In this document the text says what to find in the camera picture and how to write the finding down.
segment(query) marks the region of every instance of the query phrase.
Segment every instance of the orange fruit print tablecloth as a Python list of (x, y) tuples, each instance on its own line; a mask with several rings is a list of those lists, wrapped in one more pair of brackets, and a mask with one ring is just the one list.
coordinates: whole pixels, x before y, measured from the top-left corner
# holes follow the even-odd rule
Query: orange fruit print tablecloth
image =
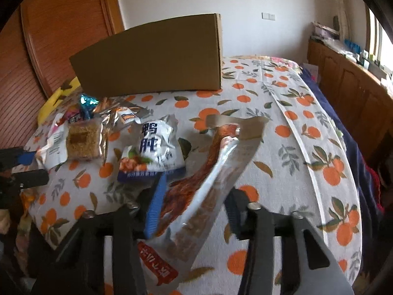
[[(359, 200), (345, 151), (329, 117), (313, 93), (282, 59), (227, 58), (222, 88), (217, 91), (180, 91), (129, 95), (146, 107), (151, 119), (174, 113), (177, 137), (185, 148), (187, 175), (206, 160), (212, 130), (209, 114), (269, 119), (263, 141), (237, 182), (250, 200), (272, 212), (298, 211), (316, 227), (352, 284), (362, 251)], [(56, 113), (65, 111), (78, 92), (58, 107), (26, 144), (37, 150)], [(67, 161), (50, 170), (48, 185), (37, 188), (29, 213), (48, 243), (55, 248), (85, 210), (115, 211), (133, 199), (116, 181), (121, 152), (129, 144), (129, 129), (112, 133), (104, 166), (100, 161)], [(248, 242), (231, 234), (222, 208), (199, 252), (189, 278), (173, 294), (237, 294)], [(274, 293), (280, 292), (281, 250), (275, 241)], [(105, 282), (111, 289), (110, 241), (105, 258)]]

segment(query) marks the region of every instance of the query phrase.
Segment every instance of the yellow cloth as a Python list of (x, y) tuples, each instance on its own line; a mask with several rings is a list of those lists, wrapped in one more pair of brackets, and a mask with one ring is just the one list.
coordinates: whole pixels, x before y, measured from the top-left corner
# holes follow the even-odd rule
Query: yellow cloth
[(44, 123), (46, 118), (49, 116), (49, 114), (63, 101), (62, 99), (59, 99), (60, 96), (66, 97), (70, 95), (72, 92), (74, 92), (75, 89), (77, 89), (79, 86), (81, 86), (77, 77), (75, 77), (70, 82), (70, 86), (71, 86), (70, 89), (65, 89), (65, 90), (58, 88), (52, 94), (52, 96), (45, 102), (45, 104), (38, 112), (38, 116), (37, 116), (38, 125)]

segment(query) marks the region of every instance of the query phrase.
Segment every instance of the tablecloth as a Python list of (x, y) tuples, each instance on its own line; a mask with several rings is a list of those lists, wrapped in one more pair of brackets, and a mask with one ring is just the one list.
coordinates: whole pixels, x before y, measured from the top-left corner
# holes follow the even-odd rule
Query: tablecloth
[[(126, 98), (146, 107), (151, 119), (175, 114), (177, 136), (186, 150), (187, 175), (206, 159), (213, 134), (205, 125), (207, 115), (268, 118), (260, 147), (236, 187), (272, 212), (290, 214), (296, 210), (307, 217), (353, 283), (362, 251), (359, 198), (345, 152), (326, 112), (298, 73), (282, 62), (259, 57), (227, 58), (222, 71), (222, 88), (217, 91), (161, 92)], [(153, 65), (149, 74), (155, 74)], [(64, 101), (25, 148), (37, 150), (44, 146), (56, 113), (65, 111), (77, 97), (78, 92)], [(116, 181), (121, 151), (130, 145), (129, 131), (126, 128), (109, 136), (104, 166), (99, 160), (67, 161), (50, 170), (48, 185), (37, 188), (29, 213), (53, 248), (85, 210), (112, 212), (134, 198)], [(247, 245), (247, 241), (238, 241), (231, 233), (222, 209), (190, 275), (174, 294), (237, 294)], [(110, 259), (108, 245), (106, 252)], [(275, 294), (280, 292), (280, 270), (277, 238)], [(105, 281), (111, 284), (110, 263), (106, 272)]]

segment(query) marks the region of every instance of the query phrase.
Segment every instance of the navy blue blanket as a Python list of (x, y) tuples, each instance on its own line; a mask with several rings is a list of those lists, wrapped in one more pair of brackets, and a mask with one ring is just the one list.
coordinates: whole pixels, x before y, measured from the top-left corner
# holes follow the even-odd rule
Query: navy blue blanket
[[(360, 212), (362, 215), (363, 230), (363, 254), (370, 254), (367, 250), (372, 248), (372, 241), (373, 238), (377, 236), (379, 222), (382, 218), (382, 212), (378, 208), (377, 201), (375, 199), (375, 185), (373, 178), (366, 168), (366, 164), (357, 143), (344, 127), (333, 107), (329, 104), (326, 97), (318, 88), (318, 85), (312, 80), (310, 72), (303, 69), (303, 73), (300, 74), (300, 77), (315, 94), (315, 97), (326, 113), (335, 121), (337, 128), (344, 134), (344, 142), (347, 146), (347, 158), (360, 199)], [(365, 265), (367, 265), (368, 260), (366, 260), (365, 257), (364, 262)]]

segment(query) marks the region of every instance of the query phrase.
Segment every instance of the wall socket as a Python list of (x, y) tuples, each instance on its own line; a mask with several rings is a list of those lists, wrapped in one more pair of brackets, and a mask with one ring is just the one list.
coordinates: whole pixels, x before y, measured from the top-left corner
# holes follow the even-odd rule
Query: wall socket
[(262, 13), (262, 19), (275, 21), (276, 20), (276, 15), (275, 14), (271, 14), (271, 13)]

